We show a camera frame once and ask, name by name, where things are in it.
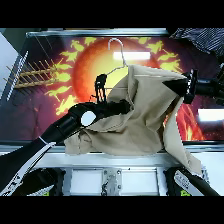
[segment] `beige cloth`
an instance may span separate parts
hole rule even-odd
[[[186,168],[201,174],[201,163],[183,147],[176,124],[176,113],[183,98],[162,83],[182,78],[184,76],[171,71],[129,65],[128,75],[112,89],[108,101],[126,99],[131,104],[131,111],[101,119],[71,136],[65,140],[66,153],[97,151],[142,156],[157,153],[165,147]],[[168,120],[163,130],[167,114]]]

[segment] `black and white striped garment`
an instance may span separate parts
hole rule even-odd
[[[203,52],[224,55],[224,28],[178,28],[170,38],[187,38]]]

